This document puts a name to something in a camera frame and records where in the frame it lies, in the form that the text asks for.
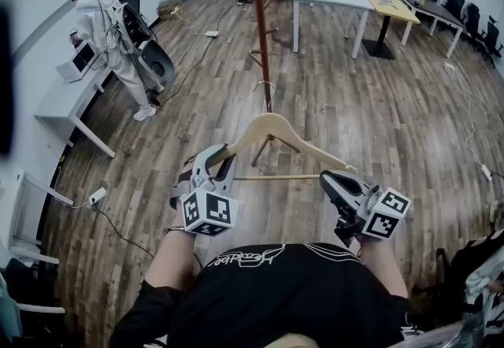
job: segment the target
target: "black table base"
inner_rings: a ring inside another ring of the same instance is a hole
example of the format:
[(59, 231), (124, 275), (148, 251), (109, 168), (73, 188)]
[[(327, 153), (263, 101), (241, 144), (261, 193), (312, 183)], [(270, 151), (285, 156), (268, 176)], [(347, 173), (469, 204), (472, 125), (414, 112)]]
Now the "black table base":
[(394, 54), (388, 48), (387, 44), (384, 43), (385, 35), (387, 34), (388, 24), (391, 21), (391, 17), (384, 18), (384, 24), (381, 25), (380, 37), (378, 41), (375, 40), (362, 40), (364, 48), (371, 57), (385, 58), (387, 60), (395, 60)]

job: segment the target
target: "yellow table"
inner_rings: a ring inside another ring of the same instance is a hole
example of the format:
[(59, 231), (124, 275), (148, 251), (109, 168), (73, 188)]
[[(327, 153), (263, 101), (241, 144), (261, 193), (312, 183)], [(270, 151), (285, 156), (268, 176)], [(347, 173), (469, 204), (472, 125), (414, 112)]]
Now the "yellow table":
[(395, 19), (404, 20), (406, 22), (412, 22), (415, 24), (419, 24), (420, 21), (401, 0), (368, 1), (371, 3), (376, 13), (384, 16), (384, 23), (381, 26), (380, 37), (378, 38), (378, 41), (364, 39), (362, 40), (362, 44), (364, 44), (364, 47), (368, 51), (370, 56), (394, 60), (394, 54), (390, 51), (387, 44), (384, 43), (388, 24), (390, 23), (391, 18), (393, 17)]

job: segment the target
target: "yellow tabletop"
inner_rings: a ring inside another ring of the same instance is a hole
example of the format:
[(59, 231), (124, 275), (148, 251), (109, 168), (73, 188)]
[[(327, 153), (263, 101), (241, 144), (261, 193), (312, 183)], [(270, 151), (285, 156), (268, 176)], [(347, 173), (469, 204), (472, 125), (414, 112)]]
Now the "yellow tabletop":
[(420, 21), (411, 12), (404, 2), (401, 0), (368, 0), (374, 7), (375, 11), (380, 15), (385, 15), (389, 17), (394, 17), (396, 19), (405, 20), (407, 22), (413, 22), (419, 24)]

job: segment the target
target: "white cube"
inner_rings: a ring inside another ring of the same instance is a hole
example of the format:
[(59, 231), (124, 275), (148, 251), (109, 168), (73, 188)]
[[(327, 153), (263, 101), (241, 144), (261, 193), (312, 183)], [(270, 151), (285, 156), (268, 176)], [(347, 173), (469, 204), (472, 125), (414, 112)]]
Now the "white cube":
[(217, 236), (235, 226), (241, 208), (238, 201), (202, 188), (181, 198), (186, 231)]
[(390, 239), (410, 205), (411, 200), (393, 188), (388, 188), (373, 206), (362, 233), (378, 239)]

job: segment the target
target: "white pants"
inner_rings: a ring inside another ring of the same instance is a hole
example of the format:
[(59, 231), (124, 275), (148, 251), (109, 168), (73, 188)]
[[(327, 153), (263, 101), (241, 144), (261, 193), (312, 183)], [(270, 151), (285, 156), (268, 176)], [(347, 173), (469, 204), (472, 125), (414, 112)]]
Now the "white pants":
[(126, 85), (129, 93), (140, 105), (140, 108), (148, 108), (150, 103), (147, 99), (146, 89), (143, 86), (142, 80), (140, 79), (136, 68), (139, 70), (140, 75), (143, 78), (143, 82), (145, 82), (149, 89), (159, 87), (161, 84), (156, 76), (150, 74), (150, 72), (145, 70), (145, 68), (140, 64), (138, 54), (131, 54), (128, 56), (127, 54), (122, 54), (118, 47), (113, 48), (109, 50), (108, 65), (109, 68), (112, 69), (113, 73), (116, 74), (117, 78)]

